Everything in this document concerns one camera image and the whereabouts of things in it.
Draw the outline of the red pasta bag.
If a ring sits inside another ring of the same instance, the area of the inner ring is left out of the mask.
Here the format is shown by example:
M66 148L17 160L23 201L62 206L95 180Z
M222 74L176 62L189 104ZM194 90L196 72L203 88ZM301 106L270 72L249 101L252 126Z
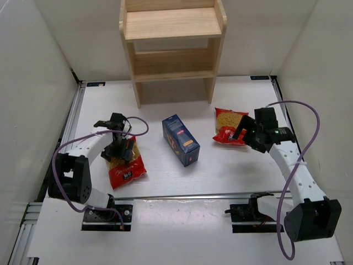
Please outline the red pasta bag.
M138 149L136 138L129 138L128 143L134 141L132 148L132 159L129 163L118 158L112 158L106 162L110 185L113 190L132 182L147 173L142 156Z
M221 144L228 144L232 146L244 146L245 143L242 140L245 131L240 132L240 136L237 139L233 138L233 135L240 123L240 120L244 115L248 115L245 112L235 112L228 109L215 108L216 111L216 135L213 139Z

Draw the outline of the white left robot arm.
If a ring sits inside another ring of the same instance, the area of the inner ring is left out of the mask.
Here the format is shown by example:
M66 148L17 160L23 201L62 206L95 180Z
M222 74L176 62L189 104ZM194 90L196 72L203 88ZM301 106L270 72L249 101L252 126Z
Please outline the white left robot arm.
M112 113L109 120L100 120L93 125L90 137L78 140L65 153L58 153L52 163L49 197L105 211L114 208L112 195L92 187L90 165L98 156L123 165L131 162L135 143L127 137L131 129L127 117Z

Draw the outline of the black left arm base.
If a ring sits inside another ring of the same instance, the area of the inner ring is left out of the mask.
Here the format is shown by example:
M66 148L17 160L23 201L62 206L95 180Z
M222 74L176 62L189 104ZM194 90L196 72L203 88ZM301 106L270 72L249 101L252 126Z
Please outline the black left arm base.
M124 225L114 211L88 209L84 212L82 231L130 232L133 216L133 202L115 201L115 209L120 213Z

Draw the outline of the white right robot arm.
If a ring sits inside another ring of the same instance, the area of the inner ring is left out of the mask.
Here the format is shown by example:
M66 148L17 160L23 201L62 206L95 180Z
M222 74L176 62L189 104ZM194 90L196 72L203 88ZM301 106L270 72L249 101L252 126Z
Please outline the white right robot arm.
M333 236L341 205L329 199L318 187L299 156L295 137L288 127L279 127L274 108L254 111L255 117L242 116L233 135L261 153L268 153L276 162L292 195L292 205L283 204L274 195L262 192L250 196L248 214L253 220L267 215L279 220L293 242L330 238Z

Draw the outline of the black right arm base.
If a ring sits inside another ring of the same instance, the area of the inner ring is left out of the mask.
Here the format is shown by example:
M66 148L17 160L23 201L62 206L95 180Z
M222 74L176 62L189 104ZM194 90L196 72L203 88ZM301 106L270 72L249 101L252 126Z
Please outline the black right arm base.
M276 221L258 210L257 200L261 197L273 197L274 193L253 193L245 202L239 199L231 203L224 211L231 217L234 234L276 233Z

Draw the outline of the blue pasta box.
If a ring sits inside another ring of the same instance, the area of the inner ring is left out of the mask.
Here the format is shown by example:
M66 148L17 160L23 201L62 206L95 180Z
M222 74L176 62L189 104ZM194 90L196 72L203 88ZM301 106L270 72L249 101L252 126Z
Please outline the blue pasta box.
M162 121L162 129L163 137L184 167L198 160L200 145L176 114Z

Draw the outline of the wooden three-tier shelf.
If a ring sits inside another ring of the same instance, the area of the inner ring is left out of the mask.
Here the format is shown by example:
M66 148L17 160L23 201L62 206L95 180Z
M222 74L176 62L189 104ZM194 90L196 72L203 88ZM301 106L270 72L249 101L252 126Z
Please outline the wooden three-tier shelf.
M212 102L227 31L221 1L121 1L119 32L136 104L145 82L201 78ZM206 39L203 48L136 51L143 41Z

